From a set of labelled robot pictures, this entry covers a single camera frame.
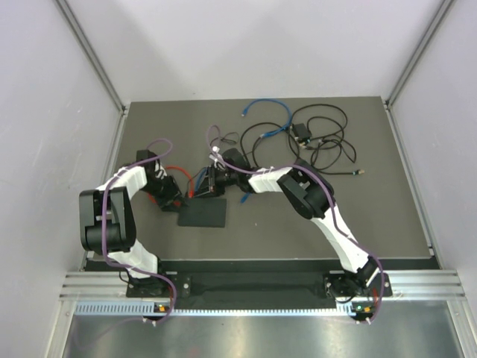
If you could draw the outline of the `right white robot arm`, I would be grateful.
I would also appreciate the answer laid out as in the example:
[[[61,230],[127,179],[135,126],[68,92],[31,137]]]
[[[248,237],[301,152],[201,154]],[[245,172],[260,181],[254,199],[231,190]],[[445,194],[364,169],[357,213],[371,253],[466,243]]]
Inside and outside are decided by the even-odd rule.
[[[228,186],[237,186],[247,194],[282,193],[294,210],[314,223],[326,237],[349,274],[348,286],[357,295],[367,294],[375,286],[379,264],[361,247],[344,222],[329,182],[304,160],[292,166],[252,167],[237,149],[219,152],[213,147],[212,164],[204,169],[195,184],[196,197],[217,197]]]

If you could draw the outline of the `black network switch box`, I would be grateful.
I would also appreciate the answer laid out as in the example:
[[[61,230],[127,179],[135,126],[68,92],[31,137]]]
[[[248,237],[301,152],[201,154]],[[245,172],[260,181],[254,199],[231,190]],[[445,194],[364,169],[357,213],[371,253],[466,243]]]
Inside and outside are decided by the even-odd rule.
[[[191,198],[180,208],[177,224],[180,227],[224,228],[226,216],[226,199]]]

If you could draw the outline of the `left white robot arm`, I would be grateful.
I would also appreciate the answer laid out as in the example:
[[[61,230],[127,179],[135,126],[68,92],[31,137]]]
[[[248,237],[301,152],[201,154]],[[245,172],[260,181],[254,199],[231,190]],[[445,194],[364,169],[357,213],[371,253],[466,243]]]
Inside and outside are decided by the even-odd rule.
[[[132,198],[144,192],[158,208],[177,213],[186,205],[173,176],[160,156],[145,149],[136,152],[136,162],[121,167],[106,183],[79,195],[80,241],[85,251],[102,255],[107,263],[126,269],[143,280],[152,295],[164,294],[169,285],[157,255],[137,238]]]

